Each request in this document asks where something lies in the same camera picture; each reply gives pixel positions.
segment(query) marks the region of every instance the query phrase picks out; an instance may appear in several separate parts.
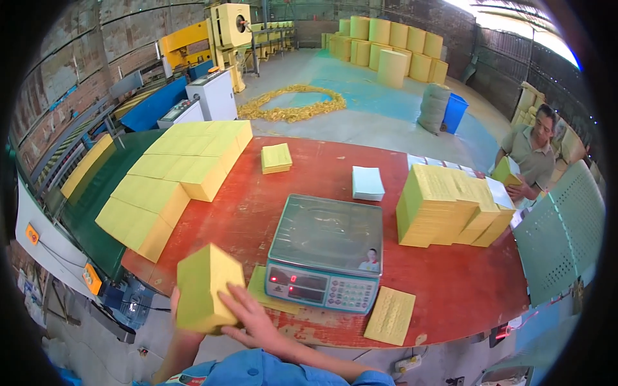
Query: yellow machine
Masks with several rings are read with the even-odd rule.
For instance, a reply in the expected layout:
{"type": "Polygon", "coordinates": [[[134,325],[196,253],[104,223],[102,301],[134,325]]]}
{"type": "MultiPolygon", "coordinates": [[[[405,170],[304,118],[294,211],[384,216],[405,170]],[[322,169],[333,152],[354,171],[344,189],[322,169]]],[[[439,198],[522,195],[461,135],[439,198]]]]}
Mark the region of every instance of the yellow machine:
{"type": "Polygon", "coordinates": [[[207,19],[208,36],[213,50],[214,64],[230,71],[235,93],[245,89],[241,66],[244,52],[239,47],[251,43],[251,16],[249,4],[225,3],[210,9],[207,19]]]}
{"type": "Polygon", "coordinates": [[[159,49],[170,67],[192,67],[212,59],[207,20],[190,25],[159,39],[159,49]]]}

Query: green perforated panel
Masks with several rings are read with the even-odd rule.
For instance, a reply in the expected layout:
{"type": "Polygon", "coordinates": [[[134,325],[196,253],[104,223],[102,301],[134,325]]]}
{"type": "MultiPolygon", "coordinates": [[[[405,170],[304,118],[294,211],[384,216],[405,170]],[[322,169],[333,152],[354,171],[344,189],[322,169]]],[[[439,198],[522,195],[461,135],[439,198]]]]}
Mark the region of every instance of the green perforated panel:
{"type": "Polygon", "coordinates": [[[533,307],[558,295],[597,259],[605,205],[583,160],[513,230],[533,307]]]}

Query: white plastic bag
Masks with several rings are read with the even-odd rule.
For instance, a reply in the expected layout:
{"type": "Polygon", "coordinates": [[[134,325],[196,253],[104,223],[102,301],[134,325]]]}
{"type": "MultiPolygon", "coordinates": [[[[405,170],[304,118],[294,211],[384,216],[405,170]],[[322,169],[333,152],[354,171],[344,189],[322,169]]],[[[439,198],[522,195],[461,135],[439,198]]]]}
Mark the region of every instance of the white plastic bag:
{"type": "Polygon", "coordinates": [[[438,83],[430,83],[423,93],[421,114],[417,122],[428,132],[438,134],[450,97],[450,88],[438,83]]]}

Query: red wooden table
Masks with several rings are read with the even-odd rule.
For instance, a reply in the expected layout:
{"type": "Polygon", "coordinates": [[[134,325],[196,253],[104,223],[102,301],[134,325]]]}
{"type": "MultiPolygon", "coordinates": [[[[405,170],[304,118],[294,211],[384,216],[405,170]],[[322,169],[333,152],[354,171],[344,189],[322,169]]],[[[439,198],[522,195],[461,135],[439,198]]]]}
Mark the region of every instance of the red wooden table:
{"type": "MultiPolygon", "coordinates": [[[[464,338],[505,323],[528,309],[526,280],[517,246],[506,230],[489,248],[397,244],[395,206],[408,174],[405,153],[300,138],[255,137],[236,162],[215,201],[191,200],[159,261],[128,250],[122,265],[157,290],[171,294],[176,264],[208,243],[243,263],[249,280],[265,264],[286,198],[291,193],[352,199],[352,166],[379,167],[386,194],[384,274],[380,285],[417,296],[404,346],[464,338]],[[263,175],[262,146],[287,142],[289,172],[263,175]]],[[[304,343],[357,348],[392,347],[363,337],[369,315],[308,307],[298,315],[269,310],[274,325],[304,343]]]]}

